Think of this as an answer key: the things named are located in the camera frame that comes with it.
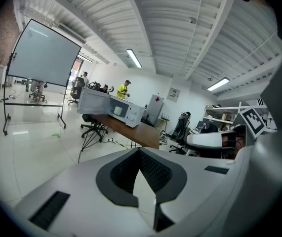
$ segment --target microwave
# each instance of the microwave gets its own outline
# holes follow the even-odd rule
[[[143,116],[145,107],[100,92],[83,88],[78,103],[79,114],[108,114],[129,127],[136,127]]]

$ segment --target sign on wall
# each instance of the sign on wall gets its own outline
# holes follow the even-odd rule
[[[248,108],[240,112],[241,117],[245,120],[248,129],[256,139],[265,129],[266,125],[253,108]]]
[[[174,88],[170,88],[168,96],[167,96],[167,99],[171,100],[173,102],[177,102],[179,94],[180,94],[180,90],[174,89]]]

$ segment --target wooden table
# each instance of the wooden table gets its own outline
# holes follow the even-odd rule
[[[140,122],[135,128],[131,128],[121,122],[120,120],[113,118],[107,114],[98,114],[91,116],[103,123],[113,131],[123,135],[124,137],[140,144],[143,147],[160,148],[160,132],[149,125]]]

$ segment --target white tile floor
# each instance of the white tile floor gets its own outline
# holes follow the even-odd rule
[[[21,92],[21,95],[10,99],[11,102],[30,103],[31,98],[24,86],[15,84],[13,89],[17,94]],[[9,88],[6,91],[6,95],[14,92]],[[62,94],[46,91],[45,95],[47,104],[59,105],[63,101]],[[14,207],[30,191],[65,168],[77,164],[83,144],[81,134],[86,128],[81,129],[80,125],[84,122],[76,110],[76,104],[67,105],[66,97],[63,118],[67,127],[63,129],[63,123],[57,118],[61,107],[6,106],[11,120],[7,126],[8,135],[4,136],[3,103],[0,103],[0,200]],[[124,145],[128,143],[127,138],[113,131],[106,134],[104,141],[108,138],[117,139]],[[170,140],[168,142],[160,149],[168,151],[169,145],[175,144]],[[121,150],[124,148],[120,145],[98,142],[82,152],[81,162]],[[152,225],[155,194],[141,172],[137,176],[133,194],[139,198],[143,218]]]

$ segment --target person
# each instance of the person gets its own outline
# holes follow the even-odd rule
[[[109,94],[108,93],[108,86],[105,84],[105,86],[103,86],[103,88],[99,88],[99,91],[100,92],[103,92],[103,93],[107,93],[107,94]]]
[[[88,83],[89,83],[88,78],[87,78],[87,72],[83,73],[83,81],[84,81],[85,87],[86,87],[88,85]]]
[[[44,85],[44,81],[32,80],[31,91],[34,93],[34,99],[37,102],[41,101],[41,97],[44,92]]]
[[[127,92],[127,86],[131,84],[131,82],[129,80],[126,80],[124,84],[121,84],[118,88],[118,93],[117,93],[117,97],[125,99],[125,96],[127,95],[128,97],[130,96],[130,94],[128,94]]]

